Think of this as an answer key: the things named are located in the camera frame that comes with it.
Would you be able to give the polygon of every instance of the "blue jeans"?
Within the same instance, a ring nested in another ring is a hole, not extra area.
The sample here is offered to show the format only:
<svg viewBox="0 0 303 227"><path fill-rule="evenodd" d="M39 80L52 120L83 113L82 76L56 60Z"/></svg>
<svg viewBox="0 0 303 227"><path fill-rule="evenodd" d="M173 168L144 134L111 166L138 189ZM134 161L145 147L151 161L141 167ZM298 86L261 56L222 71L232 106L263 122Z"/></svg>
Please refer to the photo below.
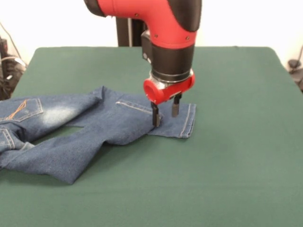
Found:
<svg viewBox="0 0 303 227"><path fill-rule="evenodd" d="M171 117L171 102L160 105L160 127L152 125L145 96L101 87L85 95L32 96L0 102L0 168L51 175L74 183L104 142L126 145L143 135L188 138L196 105L180 105ZM82 129L38 145L31 142L61 126Z"/></svg>

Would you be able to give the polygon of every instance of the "orange stitching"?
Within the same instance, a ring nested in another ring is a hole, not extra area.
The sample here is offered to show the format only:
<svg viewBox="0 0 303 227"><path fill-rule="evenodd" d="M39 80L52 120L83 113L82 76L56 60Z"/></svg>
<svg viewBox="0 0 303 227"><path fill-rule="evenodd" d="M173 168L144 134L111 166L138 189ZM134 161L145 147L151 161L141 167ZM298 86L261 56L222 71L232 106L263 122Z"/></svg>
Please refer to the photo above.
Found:
<svg viewBox="0 0 303 227"><path fill-rule="evenodd" d="M10 116L8 116L8 117L6 118L6 120L13 120L14 116L15 116L19 111L23 110L26 106L27 106L27 100L24 100L24 102L20 104L20 106L18 107L18 109L17 109L15 112L13 112Z"/></svg>

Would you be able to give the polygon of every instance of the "jeans back pocket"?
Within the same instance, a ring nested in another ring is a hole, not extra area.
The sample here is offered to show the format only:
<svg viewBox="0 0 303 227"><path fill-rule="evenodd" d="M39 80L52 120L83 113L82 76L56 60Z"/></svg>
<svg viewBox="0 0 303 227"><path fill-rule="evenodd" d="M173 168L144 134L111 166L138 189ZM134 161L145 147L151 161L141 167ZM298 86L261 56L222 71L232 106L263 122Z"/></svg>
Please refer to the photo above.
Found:
<svg viewBox="0 0 303 227"><path fill-rule="evenodd" d="M0 102L0 122L21 122L41 113L43 109L39 98Z"/></svg>

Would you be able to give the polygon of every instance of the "green table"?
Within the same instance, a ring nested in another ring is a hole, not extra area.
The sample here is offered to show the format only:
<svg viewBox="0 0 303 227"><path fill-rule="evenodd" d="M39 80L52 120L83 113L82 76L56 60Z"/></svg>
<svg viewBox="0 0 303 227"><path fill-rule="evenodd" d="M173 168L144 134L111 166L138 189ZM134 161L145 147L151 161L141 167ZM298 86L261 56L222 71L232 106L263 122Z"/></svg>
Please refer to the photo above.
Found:
<svg viewBox="0 0 303 227"><path fill-rule="evenodd" d="M14 96L143 93L149 68L140 48L41 48ZM276 54L197 48L194 70L191 138L106 146L72 186L2 170L0 226L303 226L303 97Z"/></svg>

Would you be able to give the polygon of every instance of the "white wall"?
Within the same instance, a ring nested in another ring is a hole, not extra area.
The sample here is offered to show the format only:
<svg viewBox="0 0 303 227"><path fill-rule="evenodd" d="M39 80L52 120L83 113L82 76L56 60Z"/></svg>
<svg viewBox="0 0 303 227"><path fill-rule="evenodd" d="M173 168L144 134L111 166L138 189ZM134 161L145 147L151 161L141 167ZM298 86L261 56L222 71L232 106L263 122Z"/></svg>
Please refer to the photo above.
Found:
<svg viewBox="0 0 303 227"><path fill-rule="evenodd" d="M115 19L91 14L83 0L0 2L0 21L27 62L40 46L117 46ZM303 44L302 9L302 0L203 0L196 44L269 46L286 66Z"/></svg>
<svg viewBox="0 0 303 227"><path fill-rule="evenodd" d="M303 45L302 10L302 0L204 0L197 45L269 46L286 67Z"/></svg>
<svg viewBox="0 0 303 227"><path fill-rule="evenodd" d="M0 21L26 62L42 46L118 46L115 18L93 15L83 0L0 0Z"/></svg>

